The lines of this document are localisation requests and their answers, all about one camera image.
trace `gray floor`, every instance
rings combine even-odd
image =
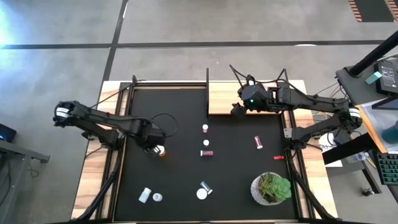
[[[0,1],[1,44],[111,43],[122,0]],[[179,41],[373,40],[395,32],[394,23],[359,23],[348,0],[137,0],[128,4],[120,43]],[[274,79],[287,68],[308,93],[335,82],[334,72],[375,46],[119,49],[110,80],[231,80],[228,69]],[[109,49],[0,50],[0,123],[18,130],[16,144],[51,154],[34,166],[19,197],[16,223],[70,218],[87,142],[77,128],[53,127],[60,100],[93,104]],[[364,198],[362,173],[330,179],[341,218],[395,223],[398,206],[384,189]]]

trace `keyboard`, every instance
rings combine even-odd
[[[381,154],[374,156],[381,184],[398,185],[398,154]]]

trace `potted plant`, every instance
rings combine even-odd
[[[290,182],[274,172],[265,172],[254,179],[251,195],[261,205],[277,205],[291,198]]]

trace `succulent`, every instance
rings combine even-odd
[[[258,189],[261,196],[268,202],[282,202],[292,196],[290,182],[286,178],[270,173],[261,175]]]

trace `white pot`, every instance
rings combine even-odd
[[[259,181],[262,175],[266,175],[266,174],[272,174],[275,176],[280,177],[280,175],[274,173],[274,172],[265,172],[263,174],[261,174],[260,176],[258,176],[257,178],[254,179],[254,181],[251,183],[251,187],[250,187],[250,192],[251,195],[253,196],[253,198],[255,199],[255,201],[257,203],[259,203],[260,205],[278,205],[282,202],[268,202],[266,199],[264,199],[260,192],[259,189],[257,189],[257,186],[259,185]]]

